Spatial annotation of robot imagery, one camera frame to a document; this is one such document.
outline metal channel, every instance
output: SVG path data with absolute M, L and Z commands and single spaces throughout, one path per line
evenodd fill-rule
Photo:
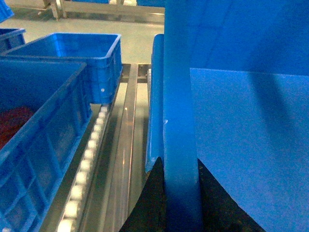
M 132 64 L 105 218 L 105 232 L 119 231 L 128 217 L 137 79 L 138 64 Z
M 60 3 L 64 18 L 67 18 L 67 12 L 76 12 L 135 16 L 142 17 L 147 22 L 164 23 L 165 8 L 163 7 L 127 6 L 122 4 L 122 0 L 118 1 L 116 5 L 66 0 L 60 0 Z
M 56 0 L 6 0 L 6 3 L 12 8 L 33 9 L 40 12 L 52 9 L 56 20 L 59 20 L 61 16 Z

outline blue divider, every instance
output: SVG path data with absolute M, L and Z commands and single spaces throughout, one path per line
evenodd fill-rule
M 38 231 L 92 112 L 84 63 L 0 59 L 0 114 L 34 116 L 0 150 L 0 231 Z
M 187 2 L 167 0 L 164 35 L 163 143 L 167 228 L 202 231 L 188 51 Z
M 309 76 L 192 69 L 197 154 L 267 232 L 309 231 Z
M 25 44 L 25 29 L 0 29 L 0 53 Z
M 0 23 L 14 15 L 13 11 L 5 4 L 4 0 L 0 0 Z
M 17 60 L 85 62 L 91 103 L 109 104 L 122 72 L 120 37 L 117 34 L 54 33 L 2 55 Z
M 146 172 L 152 170 L 158 157 L 164 161 L 163 149 L 163 53 L 164 35 L 154 38 L 152 66 L 151 66 L 151 93 L 148 120 L 148 138 L 146 155 Z

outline white roller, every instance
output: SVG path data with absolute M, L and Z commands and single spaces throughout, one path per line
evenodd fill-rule
M 79 201 L 69 201 L 64 210 L 64 215 L 68 218 L 77 218 L 77 212 L 79 210 Z
M 81 170 L 85 172 L 89 172 L 91 169 L 91 161 L 86 159 L 81 162 Z
M 63 219 L 58 226 L 57 232 L 71 232 L 72 225 L 73 225 L 73 220 Z
M 98 117 L 104 119 L 104 118 L 105 118 L 105 115 L 106 115 L 105 113 L 100 112 L 100 113 L 98 114 Z
M 106 113 L 106 112 L 107 112 L 107 107 L 101 107 L 100 112 L 101 112 L 101 113 Z
M 86 160 L 92 160 L 95 156 L 95 151 L 92 149 L 87 149 L 84 153 L 84 157 Z
M 93 131 L 101 132 L 103 130 L 102 125 L 94 125 Z
M 91 139 L 91 140 L 88 141 L 88 147 L 91 148 L 91 149 L 96 149 L 97 145 L 98 145 L 97 140 Z
M 76 183 L 85 185 L 88 179 L 88 172 L 79 171 L 76 175 Z
M 97 118 L 96 120 L 97 125 L 103 125 L 103 123 L 104 123 L 104 120 L 102 118 Z
M 71 199 L 81 200 L 84 194 L 84 185 L 75 185 L 71 191 Z
M 91 138 L 91 140 L 97 141 L 100 138 L 100 134 L 98 132 L 94 131 L 94 132 L 91 133 L 90 138 Z

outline blue plastic board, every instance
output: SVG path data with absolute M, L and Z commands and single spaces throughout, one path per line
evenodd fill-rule
M 164 35 L 154 38 L 152 67 L 151 67 L 151 93 L 149 106 L 148 139 L 146 155 L 146 172 L 152 170 L 158 157 L 164 160 L 163 149 L 163 53 Z
M 187 2 L 167 0 L 164 35 L 163 144 L 167 230 L 202 230 L 190 81 Z
M 197 154 L 267 232 L 309 231 L 309 77 L 191 70 Z
M 0 0 L 0 23 L 14 15 L 13 11 L 5 4 L 4 0 Z
M 192 68 L 308 74 L 309 1 L 190 0 L 188 9 Z
M 0 54 L 25 44 L 25 29 L 0 29 Z
M 91 103 L 109 104 L 122 72 L 120 37 L 117 34 L 54 33 L 3 55 L 21 60 L 85 62 Z
M 0 59 L 0 113 L 35 112 L 0 150 L 0 231 L 39 230 L 92 115 L 85 66 Z
M 78 2 L 92 2 L 92 3 L 110 3 L 109 0 L 72 0 Z
M 137 0 L 138 6 L 165 7 L 165 0 Z

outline blue bin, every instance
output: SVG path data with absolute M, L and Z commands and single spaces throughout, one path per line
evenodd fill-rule
M 138 6 L 165 7 L 165 0 L 137 0 L 137 5 Z
M 120 35 L 54 33 L 3 53 L 14 59 L 87 64 L 91 103 L 109 104 L 122 72 Z
M 0 29 L 0 53 L 25 44 L 25 29 Z
M 0 113 L 35 112 L 0 150 L 0 231 L 39 230 L 92 115 L 85 67 L 0 60 Z
M 0 23 L 14 15 L 13 11 L 5 4 L 4 0 L 0 0 Z
M 110 3 L 109 0 L 72 0 L 78 2 L 91 2 L 91 3 Z

